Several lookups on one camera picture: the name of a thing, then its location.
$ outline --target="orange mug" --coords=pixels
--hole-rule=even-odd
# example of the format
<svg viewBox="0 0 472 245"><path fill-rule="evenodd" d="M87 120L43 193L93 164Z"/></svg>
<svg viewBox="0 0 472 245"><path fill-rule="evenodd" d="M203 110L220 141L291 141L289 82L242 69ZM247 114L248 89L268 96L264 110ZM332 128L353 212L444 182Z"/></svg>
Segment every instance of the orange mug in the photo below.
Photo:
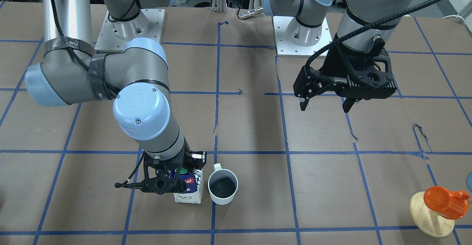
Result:
<svg viewBox="0 0 472 245"><path fill-rule="evenodd" d="M429 209L437 212L446 219L457 220L467 213L466 191L450 192L441 186L433 186L424 193L424 203Z"/></svg>

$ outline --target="velcro strap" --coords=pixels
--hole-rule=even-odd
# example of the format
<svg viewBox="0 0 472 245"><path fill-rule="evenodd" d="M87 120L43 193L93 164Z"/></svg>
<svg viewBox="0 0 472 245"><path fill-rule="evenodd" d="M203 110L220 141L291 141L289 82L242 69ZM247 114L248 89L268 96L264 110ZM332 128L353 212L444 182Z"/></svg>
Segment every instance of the velcro strap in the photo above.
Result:
<svg viewBox="0 0 472 245"><path fill-rule="evenodd" d="M48 40L44 43L44 55L52 50L65 49L71 47L72 49L79 50L90 56L93 55L92 45L84 42L83 40L74 39L66 36L56 37L52 40Z"/></svg>
<svg viewBox="0 0 472 245"><path fill-rule="evenodd" d="M110 91L105 87L105 57L108 54L96 54L90 58L89 83L93 96L100 101L113 99Z"/></svg>

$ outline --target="floor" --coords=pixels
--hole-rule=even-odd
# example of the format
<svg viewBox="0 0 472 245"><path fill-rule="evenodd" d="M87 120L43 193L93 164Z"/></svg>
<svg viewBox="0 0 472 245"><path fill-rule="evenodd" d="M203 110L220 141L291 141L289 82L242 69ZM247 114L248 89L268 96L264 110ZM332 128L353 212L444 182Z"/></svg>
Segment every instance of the floor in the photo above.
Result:
<svg viewBox="0 0 472 245"><path fill-rule="evenodd" d="M91 12L96 38L106 8ZM327 16L332 31L341 17ZM2 245L472 244L472 213L432 238L408 212L433 185L467 190L472 38L462 25L404 17L386 45L394 96L345 114L328 93L301 112L292 84L305 59L276 57L270 17L167 8L172 109L191 148L209 152L205 181L217 162L238 176L225 206L206 188L201 204L116 189L140 149L111 102L45 108L25 90L26 67L42 61L42 5L1 3L0 27Z"/></svg>

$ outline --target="white mug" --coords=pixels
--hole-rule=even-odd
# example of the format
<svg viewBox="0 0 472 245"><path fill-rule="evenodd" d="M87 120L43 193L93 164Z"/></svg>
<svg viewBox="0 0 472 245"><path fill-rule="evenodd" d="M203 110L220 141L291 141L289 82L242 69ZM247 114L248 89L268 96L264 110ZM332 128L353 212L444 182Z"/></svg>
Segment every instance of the white mug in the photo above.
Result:
<svg viewBox="0 0 472 245"><path fill-rule="evenodd" d="M233 201L238 188L236 175L229 169L221 168L219 163L214 165L214 169L208 179L209 196L216 204L228 204Z"/></svg>

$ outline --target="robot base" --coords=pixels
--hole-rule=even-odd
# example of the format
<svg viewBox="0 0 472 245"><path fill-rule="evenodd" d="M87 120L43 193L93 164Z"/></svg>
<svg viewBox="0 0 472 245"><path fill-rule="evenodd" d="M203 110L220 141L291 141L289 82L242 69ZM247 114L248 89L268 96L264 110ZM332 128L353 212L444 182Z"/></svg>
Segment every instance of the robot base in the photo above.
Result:
<svg viewBox="0 0 472 245"><path fill-rule="evenodd" d="M413 222L424 233L436 238L449 235L453 228L455 220L443 218L438 213L430 210L423 201L424 192L413 195L410 199L410 215Z"/></svg>
<svg viewBox="0 0 472 245"><path fill-rule="evenodd" d="M277 46L277 56L281 57L310 57L314 52L320 50L322 47L326 46L332 41L331 33L329 32L329 27L327 26L326 18L323 20L322 24L322 35L317 44L313 46L303 47L296 45L291 42L286 34L288 24L293 19L293 17L280 17L274 16L274 36L275 44ZM320 55L321 58L326 57L327 51Z"/></svg>
<svg viewBox="0 0 472 245"><path fill-rule="evenodd" d="M146 16L147 20L149 20L149 30L141 34L137 34L135 38L147 37L160 43L165 10L143 9L142 13ZM98 36L95 50L100 53L123 52L127 42L128 40L124 40L115 35L114 25L113 23L109 22L107 11L105 14L105 19L103 20L103 25L101 26L100 35Z"/></svg>

